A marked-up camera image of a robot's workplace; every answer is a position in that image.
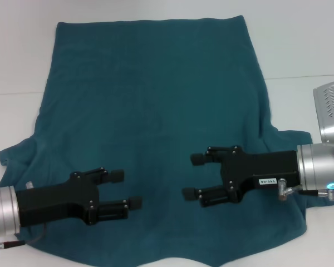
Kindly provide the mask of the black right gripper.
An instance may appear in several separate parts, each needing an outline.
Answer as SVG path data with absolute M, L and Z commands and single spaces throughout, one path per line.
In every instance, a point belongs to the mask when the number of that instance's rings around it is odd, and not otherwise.
M 204 153 L 190 155 L 193 166 L 220 163 L 223 185 L 197 189 L 183 188 L 185 201 L 199 201 L 202 207 L 239 203 L 255 189 L 277 189 L 283 179 L 286 187 L 300 187 L 298 159 L 295 151 L 248 154 L 241 149 L 209 146 Z

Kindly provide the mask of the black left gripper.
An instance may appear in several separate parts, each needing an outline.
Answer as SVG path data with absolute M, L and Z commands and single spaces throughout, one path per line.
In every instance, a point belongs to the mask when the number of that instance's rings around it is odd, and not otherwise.
M 78 218 L 87 225 L 127 219 L 130 211 L 142 208 L 142 197 L 99 202 L 97 188 L 101 184 L 123 182 L 124 177 L 123 170 L 107 171 L 100 167 L 74 172 L 61 184 L 17 191 L 20 225 L 32 226 L 66 218 Z

